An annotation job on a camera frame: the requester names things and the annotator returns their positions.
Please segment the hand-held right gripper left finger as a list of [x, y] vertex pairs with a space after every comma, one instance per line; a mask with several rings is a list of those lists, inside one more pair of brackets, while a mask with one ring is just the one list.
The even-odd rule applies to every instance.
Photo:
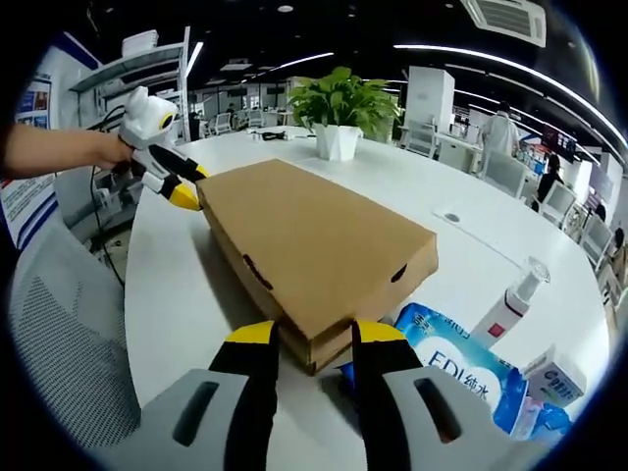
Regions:
[[263, 470], [277, 411], [279, 327], [241, 327], [206, 369], [153, 398], [112, 450], [115, 470]]

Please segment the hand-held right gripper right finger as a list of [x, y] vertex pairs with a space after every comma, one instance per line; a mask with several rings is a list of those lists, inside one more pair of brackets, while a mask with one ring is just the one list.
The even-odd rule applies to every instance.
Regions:
[[532, 470], [544, 445], [513, 440], [490, 407], [450, 374], [420, 363], [394, 327], [356, 320], [352, 355], [370, 470]]

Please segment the person's left hand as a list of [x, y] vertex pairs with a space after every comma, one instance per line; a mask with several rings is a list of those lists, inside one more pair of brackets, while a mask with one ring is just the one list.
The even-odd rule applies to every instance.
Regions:
[[104, 170], [123, 172], [131, 165], [133, 148], [115, 133], [96, 134], [94, 165]]

